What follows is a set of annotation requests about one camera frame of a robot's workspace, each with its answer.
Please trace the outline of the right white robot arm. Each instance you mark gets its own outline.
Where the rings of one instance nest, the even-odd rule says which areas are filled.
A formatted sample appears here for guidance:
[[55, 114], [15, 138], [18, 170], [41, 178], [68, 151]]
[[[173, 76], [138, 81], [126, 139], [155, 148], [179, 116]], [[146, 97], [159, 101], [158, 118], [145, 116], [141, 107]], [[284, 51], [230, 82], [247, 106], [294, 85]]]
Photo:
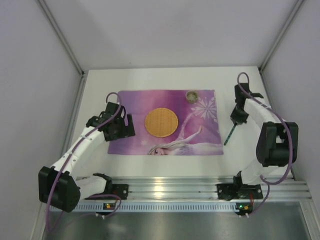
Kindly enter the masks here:
[[246, 124], [252, 118], [259, 128], [255, 159], [241, 170], [235, 180], [241, 185], [255, 186], [278, 168], [295, 163], [298, 155], [299, 127], [295, 122], [278, 118], [260, 93], [250, 91], [248, 83], [234, 86], [235, 107], [230, 115], [234, 126]]

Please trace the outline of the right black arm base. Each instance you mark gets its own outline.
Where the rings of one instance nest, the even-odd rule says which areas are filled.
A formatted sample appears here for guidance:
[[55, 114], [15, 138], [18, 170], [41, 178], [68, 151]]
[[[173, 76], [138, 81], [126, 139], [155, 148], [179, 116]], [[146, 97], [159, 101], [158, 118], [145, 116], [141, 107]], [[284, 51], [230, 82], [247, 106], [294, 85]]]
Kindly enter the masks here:
[[240, 186], [234, 183], [220, 183], [216, 185], [219, 200], [261, 200], [263, 193], [261, 186], [242, 184]]

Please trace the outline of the spoon with teal handle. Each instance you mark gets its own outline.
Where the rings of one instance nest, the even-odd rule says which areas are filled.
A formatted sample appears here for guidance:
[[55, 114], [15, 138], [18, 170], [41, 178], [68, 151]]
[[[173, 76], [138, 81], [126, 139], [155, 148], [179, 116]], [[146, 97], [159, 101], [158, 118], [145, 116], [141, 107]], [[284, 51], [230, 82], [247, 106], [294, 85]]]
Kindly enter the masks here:
[[237, 123], [234, 123], [234, 124], [233, 124], [233, 127], [231, 128], [229, 134], [227, 135], [227, 137], [226, 137], [226, 139], [225, 139], [225, 141], [224, 141], [224, 143], [223, 143], [224, 146], [226, 146], [226, 145], [228, 144], [228, 142], [229, 142], [229, 140], [230, 140], [233, 132], [235, 131], [235, 129], [236, 129], [236, 127], [237, 127], [237, 125], [238, 125]]

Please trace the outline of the speckled ceramic cup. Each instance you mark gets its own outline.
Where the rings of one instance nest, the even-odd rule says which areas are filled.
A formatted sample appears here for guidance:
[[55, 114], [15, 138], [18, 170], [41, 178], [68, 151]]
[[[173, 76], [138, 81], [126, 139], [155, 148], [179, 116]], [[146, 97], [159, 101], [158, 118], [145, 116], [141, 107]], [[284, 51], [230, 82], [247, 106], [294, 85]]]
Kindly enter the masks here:
[[186, 92], [185, 98], [189, 104], [195, 104], [198, 101], [199, 94], [195, 90], [189, 90]]

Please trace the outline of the purple printed placemat cloth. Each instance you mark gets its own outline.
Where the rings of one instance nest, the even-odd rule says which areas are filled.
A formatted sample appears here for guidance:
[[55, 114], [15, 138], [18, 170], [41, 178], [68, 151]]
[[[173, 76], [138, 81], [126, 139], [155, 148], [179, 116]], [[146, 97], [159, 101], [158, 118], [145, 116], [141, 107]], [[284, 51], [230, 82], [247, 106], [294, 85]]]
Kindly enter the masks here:
[[[195, 103], [188, 103], [187, 90], [123, 90], [118, 95], [132, 115], [135, 136], [112, 141], [109, 154], [210, 156], [223, 154], [214, 90], [196, 90]], [[176, 130], [169, 136], [151, 135], [147, 114], [158, 108], [175, 113]]]

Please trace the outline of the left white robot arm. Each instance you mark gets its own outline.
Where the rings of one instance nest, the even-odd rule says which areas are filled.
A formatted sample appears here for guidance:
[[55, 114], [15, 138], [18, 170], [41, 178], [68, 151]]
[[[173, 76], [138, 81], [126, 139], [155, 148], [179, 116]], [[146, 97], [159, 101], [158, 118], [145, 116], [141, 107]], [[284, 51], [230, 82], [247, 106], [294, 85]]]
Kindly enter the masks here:
[[104, 111], [91, 117], [79, 138], [51, 167], [38, 173], [38, 195], [42, 203], [70, 213], [78, 202], [90, 197], [106, 198], [113, 192], [112, 178], [94, 173], [79, 178], [80, 170], [103, 143], [135, 136], [133, 118], [124, 106], [108, 102]]

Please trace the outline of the round woven bamboo plate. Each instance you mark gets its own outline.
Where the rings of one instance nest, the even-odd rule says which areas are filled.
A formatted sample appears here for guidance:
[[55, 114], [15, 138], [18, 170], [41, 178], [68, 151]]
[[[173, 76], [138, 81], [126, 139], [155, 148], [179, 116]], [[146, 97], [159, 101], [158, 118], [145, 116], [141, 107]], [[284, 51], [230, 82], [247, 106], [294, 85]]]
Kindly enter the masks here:
[[144, 126], [147, 132], [158, 138], [172, 135], [178, 128], [177, 115], [170, 109], [159, 107], [151, 110], [145, 117]]

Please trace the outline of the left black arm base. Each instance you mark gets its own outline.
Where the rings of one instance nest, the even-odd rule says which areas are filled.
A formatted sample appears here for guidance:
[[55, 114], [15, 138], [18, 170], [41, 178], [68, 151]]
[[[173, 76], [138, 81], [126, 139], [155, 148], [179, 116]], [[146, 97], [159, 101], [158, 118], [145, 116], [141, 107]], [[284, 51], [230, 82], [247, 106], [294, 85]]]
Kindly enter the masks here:
[[129, 194], [129, 185], [128, 184], [118, 184], [113, 183], [112, 186], [108, 186], [103, 195], [117, 195], [122, 200], [126, 200]]

